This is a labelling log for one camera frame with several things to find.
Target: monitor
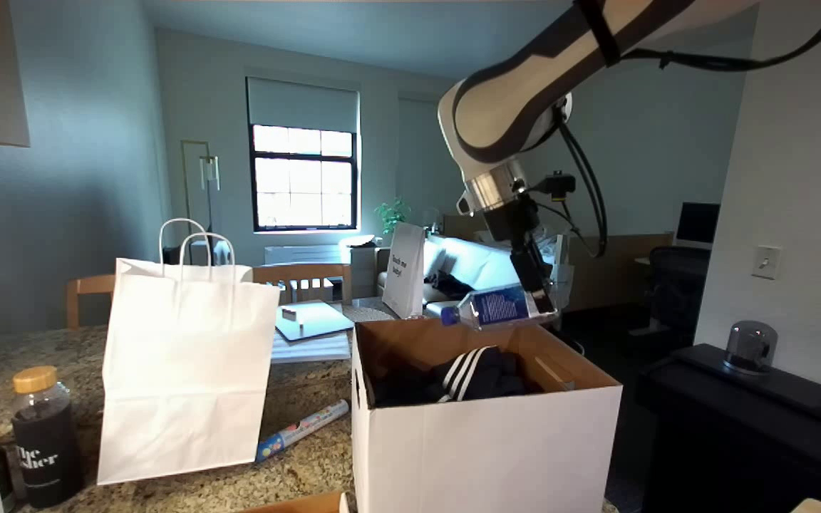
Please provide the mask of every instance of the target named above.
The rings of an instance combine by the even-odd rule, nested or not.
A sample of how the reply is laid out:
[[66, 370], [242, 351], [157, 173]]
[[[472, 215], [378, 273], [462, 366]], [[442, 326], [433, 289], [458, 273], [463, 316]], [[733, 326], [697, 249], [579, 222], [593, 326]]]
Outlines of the monitor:
[[683, 202], [676, 225], [676, 244], [708, 249], [718, 229], [718, 202]]

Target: black jar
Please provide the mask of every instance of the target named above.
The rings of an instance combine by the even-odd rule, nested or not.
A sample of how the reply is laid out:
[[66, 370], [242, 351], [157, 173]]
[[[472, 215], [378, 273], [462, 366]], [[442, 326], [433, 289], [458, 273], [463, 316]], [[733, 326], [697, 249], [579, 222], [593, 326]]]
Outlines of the black jar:
[[70, 391], [50, 366], [14, 374], [10, 387], [19, 397], [10, 431], [21, 498], [30, 507], [58, 504], [83, 487]]

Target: light switch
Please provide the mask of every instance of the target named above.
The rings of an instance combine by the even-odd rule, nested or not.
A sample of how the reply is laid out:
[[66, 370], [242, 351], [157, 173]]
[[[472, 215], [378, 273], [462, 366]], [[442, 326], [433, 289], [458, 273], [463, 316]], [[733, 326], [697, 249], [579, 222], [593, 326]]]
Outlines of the light switch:
[[780, 260], [780, 249], [775, 244], [755, 249], [751, 277], [778, 279], [778, 260]]

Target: robotic arm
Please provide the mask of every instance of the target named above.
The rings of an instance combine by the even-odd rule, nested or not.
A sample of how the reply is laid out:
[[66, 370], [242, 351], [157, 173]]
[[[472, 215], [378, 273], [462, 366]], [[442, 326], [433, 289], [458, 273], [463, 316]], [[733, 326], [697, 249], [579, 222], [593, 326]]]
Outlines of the robotic arm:
[[654, 58], [660, 65], [683, 62], [708, 72], [748, 72], [803, 55], [821, 41], [818, 31], [797, 51], [775, 59], [631, 51], [637, 42], [654, 42], [673, 31], [718, 24], [755, 4], [757, 0], [573, 0], [573, 6], [519, 55], [463, 78], [438, 99], [438, 128], [463, 183], [458, 210], [468, 217], [482, 215], [490, 234], [509, 243], [509, 260], [522, 289], [542, 314], [553, 311], [546, 296], [550, 269], [533, 243], [537, 217], [516, 153], [553, 130], [553, 123], [563, 123], [569, 91], [582, 81], [621, 58]]

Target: kitchen counter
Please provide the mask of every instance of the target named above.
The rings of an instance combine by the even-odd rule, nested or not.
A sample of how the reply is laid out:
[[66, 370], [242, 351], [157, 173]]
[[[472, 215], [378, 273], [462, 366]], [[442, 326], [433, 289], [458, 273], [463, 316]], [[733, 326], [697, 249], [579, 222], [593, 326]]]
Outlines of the kitchen counter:
[[[74, 391], [78, 440], [87, 454], [87, 487], [57, 511], [244, 511], [285, 498], [351, 487], [351, 420], [342, 417], [261, 464], [222, 467], [130, 485], [93, 485], [103, 327], [44, 331], [0, 340], [0, 447], [10, 440], [10, 374], [54, 366]], [[348, 397], [348, 363], [269, 366], [261, 433], [274, 433]]]

